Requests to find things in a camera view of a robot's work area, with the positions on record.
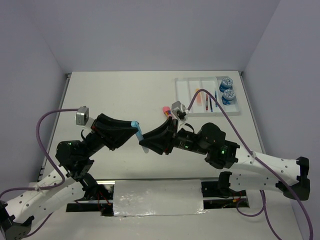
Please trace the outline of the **orange highlighter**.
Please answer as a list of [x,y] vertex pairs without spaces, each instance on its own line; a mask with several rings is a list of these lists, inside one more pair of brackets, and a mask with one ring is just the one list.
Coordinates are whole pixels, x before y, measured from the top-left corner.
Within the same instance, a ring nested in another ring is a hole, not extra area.
[[199,92],[197,95],[196,95],[196,104],[198,105],[198,106],[202,106],[202,93],[201,92]]

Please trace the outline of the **blue pen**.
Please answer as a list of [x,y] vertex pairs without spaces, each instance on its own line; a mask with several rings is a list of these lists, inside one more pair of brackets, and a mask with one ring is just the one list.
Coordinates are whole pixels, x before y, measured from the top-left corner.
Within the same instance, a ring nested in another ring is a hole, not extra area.
[[213,99],[210,97],[209,98],[209,104],[210,104],[210,112],[214,112],[214,105],[213,105]]

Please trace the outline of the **red pen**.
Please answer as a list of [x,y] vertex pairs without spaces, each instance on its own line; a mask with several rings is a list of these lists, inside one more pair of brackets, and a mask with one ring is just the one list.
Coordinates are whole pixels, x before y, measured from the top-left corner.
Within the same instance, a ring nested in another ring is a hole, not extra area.
[[209,97],[208,97],[208,94],[205,95],[205,110],[206,110],[206,112],[209,110]]

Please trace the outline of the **blue highlighter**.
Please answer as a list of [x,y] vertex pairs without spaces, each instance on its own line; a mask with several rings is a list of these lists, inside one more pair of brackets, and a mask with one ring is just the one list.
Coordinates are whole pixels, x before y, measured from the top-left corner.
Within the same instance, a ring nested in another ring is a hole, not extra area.
[[147,154],[149,152],[149,149],[143,145],[144,137],[143,137],[142,133],[140,131],[138,131],[135,135],[136,135],[136,137],[138,139],[139,145],[142,147],[143,152],[145,154]]

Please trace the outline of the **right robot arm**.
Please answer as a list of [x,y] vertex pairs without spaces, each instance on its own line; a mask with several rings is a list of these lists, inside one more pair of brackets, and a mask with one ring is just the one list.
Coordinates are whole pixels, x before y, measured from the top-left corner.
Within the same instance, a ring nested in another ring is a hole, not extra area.
[[205,162],[220,170],[217,190],[223,196],[247,190],[281,192],[286,198],[306,201],[310,196],[309,159],[285,159],[259,152],[226,140],[226,133],[212,122],[198,132],[178,128],[169,118],[158,128],[143,134],[139,141],[159,155],[174,148],[204,155]]

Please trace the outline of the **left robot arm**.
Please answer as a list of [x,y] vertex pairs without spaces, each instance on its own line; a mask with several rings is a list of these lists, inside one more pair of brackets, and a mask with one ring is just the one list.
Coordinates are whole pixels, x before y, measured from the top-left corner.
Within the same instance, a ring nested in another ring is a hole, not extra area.
[[32,227],[69,202],[106,196],[107,190],[89,174],[91,156],[103,147],[114,151],[132,136],[141,138],[136,121],[124,121],[100,114],[93,119],[86,107],[73,109],[77,126],[88,130],[81,140],[57,145],[53,171],[33,187],[21,187],[17,197],[0,203],[0,231],[6,240],[21,240],[34,234]]

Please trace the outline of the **white compartment tray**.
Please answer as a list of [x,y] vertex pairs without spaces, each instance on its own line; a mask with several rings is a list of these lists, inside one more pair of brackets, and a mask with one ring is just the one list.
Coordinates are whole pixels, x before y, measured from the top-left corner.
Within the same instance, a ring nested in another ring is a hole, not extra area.
[[[184,77],[176,78],[174,81],[176,100],[186,107],[189,106],[198,90],[205,89],[219,102],[228,116],[237,116],[241,112],[234,88],[234,80],[229,76]],[[188,114],[189,117],[222,115],[218,104],[208,93],[203,91],[197,94]]]

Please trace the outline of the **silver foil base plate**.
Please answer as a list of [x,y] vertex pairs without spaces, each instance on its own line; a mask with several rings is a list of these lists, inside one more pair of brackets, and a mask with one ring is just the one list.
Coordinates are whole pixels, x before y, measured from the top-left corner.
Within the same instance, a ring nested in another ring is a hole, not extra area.
[[186,216],[203,214],[200,180],[118,181],[113,213],[118,217]]

